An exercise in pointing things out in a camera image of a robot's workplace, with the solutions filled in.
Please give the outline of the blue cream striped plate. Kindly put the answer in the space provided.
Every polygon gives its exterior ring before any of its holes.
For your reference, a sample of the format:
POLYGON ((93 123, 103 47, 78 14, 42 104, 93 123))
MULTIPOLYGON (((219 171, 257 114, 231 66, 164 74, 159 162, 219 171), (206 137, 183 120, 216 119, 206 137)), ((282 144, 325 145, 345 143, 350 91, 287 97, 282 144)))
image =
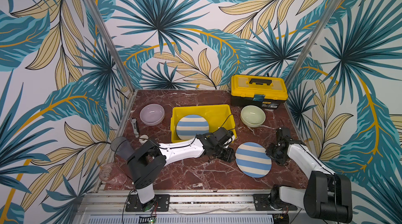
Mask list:
POLYGON ((209 123, 200 115, 188 115, 179 120, 176 133, 181 140, 190 140, 196 135, 209 132, 209 123))
POLYGON ((266 149, 255 142, 241 144, 235 153, 238 168, 247 176, 262 178, 272 168, 272 160, 266 154, 266 149))

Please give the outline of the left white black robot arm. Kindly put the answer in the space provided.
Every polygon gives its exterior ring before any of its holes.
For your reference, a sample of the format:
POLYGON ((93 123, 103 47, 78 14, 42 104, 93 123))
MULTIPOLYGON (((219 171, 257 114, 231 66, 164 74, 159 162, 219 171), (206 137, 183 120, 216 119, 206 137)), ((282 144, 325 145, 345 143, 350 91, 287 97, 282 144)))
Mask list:
POLYGON ((169 164, 190 158, 214 157, 230 163, 234 150, 229 145, 234 140, 234 131, 219 128, 213 133, 198 134, 194 138, 177 143, 158 143, 147 140, 127 159, 131 180, 142 206, 156 200, 153 183, 169 164))

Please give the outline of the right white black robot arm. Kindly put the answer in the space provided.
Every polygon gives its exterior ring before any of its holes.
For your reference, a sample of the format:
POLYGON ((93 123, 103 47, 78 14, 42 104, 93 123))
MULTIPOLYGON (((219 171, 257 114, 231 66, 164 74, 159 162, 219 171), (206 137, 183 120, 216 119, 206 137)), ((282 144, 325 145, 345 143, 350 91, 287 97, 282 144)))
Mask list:
POLYGON ((310 218, 349 224, 353 218, 351 182, 323 164, 302 141, 293 139, 288 128, 276 130, 276 143, 266 154, 276 164, 294 161, 307 176, 306 189, 274 185, 268 202, 273 209, 296 206, 310 218))

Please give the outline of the pale green bowl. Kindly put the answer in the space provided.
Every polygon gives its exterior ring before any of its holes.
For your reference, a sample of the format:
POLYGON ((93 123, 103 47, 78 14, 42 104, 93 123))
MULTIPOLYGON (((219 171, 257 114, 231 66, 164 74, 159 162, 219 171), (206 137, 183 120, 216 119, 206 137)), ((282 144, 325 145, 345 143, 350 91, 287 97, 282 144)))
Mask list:
POLYGON ((248 105, 241 110, 240 118, 246 126, 256 128, 263 125, 266 120, 266 115, 261 108, 248 105))

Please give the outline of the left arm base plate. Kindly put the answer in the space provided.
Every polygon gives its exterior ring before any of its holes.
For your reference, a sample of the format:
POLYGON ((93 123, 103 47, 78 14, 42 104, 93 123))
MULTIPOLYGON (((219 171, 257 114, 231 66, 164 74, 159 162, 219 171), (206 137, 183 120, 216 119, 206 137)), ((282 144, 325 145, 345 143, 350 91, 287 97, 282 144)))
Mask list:
POLYGON ((169 211, 170 195, 160 194, 147 202, 141 203, 139 196, 136 194, 130 195, 125 205, 126 212, 167 212, 169 211))

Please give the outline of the lilac bowl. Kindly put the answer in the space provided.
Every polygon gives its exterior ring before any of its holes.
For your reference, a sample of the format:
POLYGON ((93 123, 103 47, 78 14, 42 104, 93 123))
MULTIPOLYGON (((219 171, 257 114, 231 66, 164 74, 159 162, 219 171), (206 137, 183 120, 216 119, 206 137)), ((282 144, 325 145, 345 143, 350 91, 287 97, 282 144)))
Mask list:
POLYGON ((140 112, 140 120, 147 126, 156 126, 164 120, 165 111, 159 104, 149 104, 140 112))

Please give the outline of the yellow plastic bin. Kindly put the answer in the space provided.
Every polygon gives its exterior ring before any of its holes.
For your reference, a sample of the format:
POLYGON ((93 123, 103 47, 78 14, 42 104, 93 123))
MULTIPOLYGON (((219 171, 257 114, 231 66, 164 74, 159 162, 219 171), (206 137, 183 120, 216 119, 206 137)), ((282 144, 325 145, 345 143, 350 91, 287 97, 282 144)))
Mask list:
POLYGON ((172 111, 170 130, 171 141, 173 143, 182 141, 177 134, 176 126, 180 119, 188 115, 199 115, 206 119, 212 132, 216 131, 220 127, 224 127, 229 131, 233 131, 233 138, 237 138, 235 131, 236 123, 234 122, 234 117, 231 113, 229 105, 183 106, 175 107, 172 111))

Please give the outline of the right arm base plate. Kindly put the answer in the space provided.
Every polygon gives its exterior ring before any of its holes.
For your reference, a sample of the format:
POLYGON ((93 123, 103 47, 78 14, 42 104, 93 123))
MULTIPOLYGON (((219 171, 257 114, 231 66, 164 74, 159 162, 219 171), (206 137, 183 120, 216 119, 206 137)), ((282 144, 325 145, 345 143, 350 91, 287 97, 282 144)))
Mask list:
POLYGON ((294 211, 298 208, 281 201, 271 194, 253 194, 253 203, 256 211, 294 211))

